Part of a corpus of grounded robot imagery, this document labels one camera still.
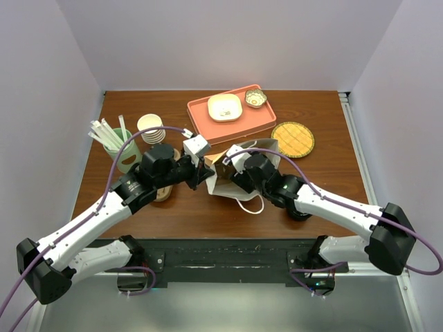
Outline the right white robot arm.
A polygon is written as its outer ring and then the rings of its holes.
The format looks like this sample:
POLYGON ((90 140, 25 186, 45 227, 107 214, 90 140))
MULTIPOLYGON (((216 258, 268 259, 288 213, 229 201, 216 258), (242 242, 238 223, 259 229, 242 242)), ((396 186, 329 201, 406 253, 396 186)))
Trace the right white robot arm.
POLYGON ((292 174, 281 174, 263 152, 237 152, 225 158, 236 172, 231 180, 255 190, 296 221, 319 216, 354 233, 352 237, 320 236, 305 261, 318 272, 344 261, 369 261, 379 270, 400 275, 415 245, 413 227, 401 207, 367 205, 326 192, 292 174))

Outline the brown paper bag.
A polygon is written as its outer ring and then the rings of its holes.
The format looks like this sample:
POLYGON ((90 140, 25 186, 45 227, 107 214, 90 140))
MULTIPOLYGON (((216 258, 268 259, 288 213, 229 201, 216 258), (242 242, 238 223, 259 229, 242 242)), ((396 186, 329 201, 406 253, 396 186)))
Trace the brown paper bag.
MULTIPOLYGON (((260 138, 256 140, 248 140, 246 142, 241 142, 236 145, 244 149, 269 149, 271 151, 279 152, 278 141, 272 138, 260 138)), ((240 206, 240 208, 249 213, 249 214, 261 214, 264 210, 264 199, 260 193, 252 193, 247 194, 244 190, 236 186, 231 180, 230 176, 234 174, 235 168, 230 163, 229 165, 224 165, 222 163, 225 158, 226 152, 229 150, 226 149, 222 152, 212 155, 206 155, 204 157, 205 164, 209 166, 212 170, 215 171, 215 175, 211 176, 206 180, 206 186, 208 189, 209 195, 213 196, 221 196, 230 199, 235 199, 240 206), (253 200, 255 197, 258 197, 261 201, 261 208, 256 211, 247 210, 242 202, 253 200)))

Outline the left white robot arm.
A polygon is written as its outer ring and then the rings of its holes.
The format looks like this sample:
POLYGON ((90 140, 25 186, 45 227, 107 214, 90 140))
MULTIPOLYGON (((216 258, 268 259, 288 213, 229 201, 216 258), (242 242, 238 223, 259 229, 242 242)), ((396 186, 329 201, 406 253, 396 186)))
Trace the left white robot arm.
POLYGON ((96 273, 119 268, 138 270, 143 265, 144 250, 133 237, 122 236, 99 248, 90 248, 89 244, 155 201, 159 189, 186 183, 195 190, 214 174, 204 163, 209 149, 210 144, 202 138, 184 140, 183 152, 176 159, 171 145, 156 144, 74 220, 38 241, 22 240, 16 247, 17 267, 37 301, 53 303, 72 285, 96 273))

